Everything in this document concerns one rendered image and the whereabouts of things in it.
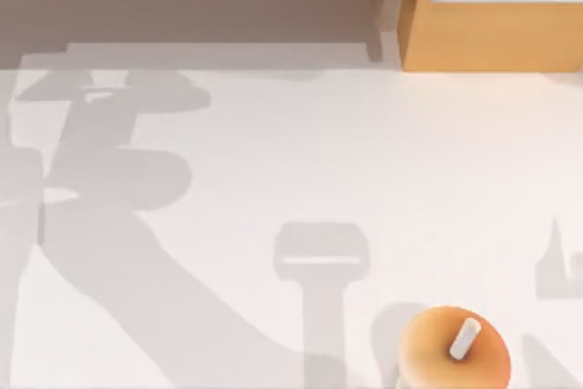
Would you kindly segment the open wooden shelf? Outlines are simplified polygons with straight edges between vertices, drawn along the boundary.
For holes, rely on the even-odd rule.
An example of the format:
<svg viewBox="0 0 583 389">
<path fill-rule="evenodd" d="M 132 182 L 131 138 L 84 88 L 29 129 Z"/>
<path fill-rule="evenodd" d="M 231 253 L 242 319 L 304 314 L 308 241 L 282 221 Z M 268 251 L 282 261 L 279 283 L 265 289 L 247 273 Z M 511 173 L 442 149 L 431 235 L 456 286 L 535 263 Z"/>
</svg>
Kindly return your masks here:
<svg viewBox="0 0 583 389">
<path fill-rule="evenodd" d="M 0 69 L 77 45 L 102 67 L 306 67 L 379 62 L 401 0 L 0 0 Z M 333 53 L 355 45 L 361 58 Z"/>
</svg>

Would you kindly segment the light wooden cupboard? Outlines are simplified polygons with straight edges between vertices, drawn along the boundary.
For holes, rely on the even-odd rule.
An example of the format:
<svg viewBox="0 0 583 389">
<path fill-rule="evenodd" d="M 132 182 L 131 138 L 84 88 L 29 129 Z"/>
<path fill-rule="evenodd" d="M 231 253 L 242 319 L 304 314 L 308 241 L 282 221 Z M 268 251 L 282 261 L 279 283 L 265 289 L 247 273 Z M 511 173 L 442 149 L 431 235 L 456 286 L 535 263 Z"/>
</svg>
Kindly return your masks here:
<svg viewBox="0 0 583 389">
<path fill-rule="evenodd" d="M 397 38 L 408 72 L 578 72 L 583 5 L 403 0 Z"/>
</svg>

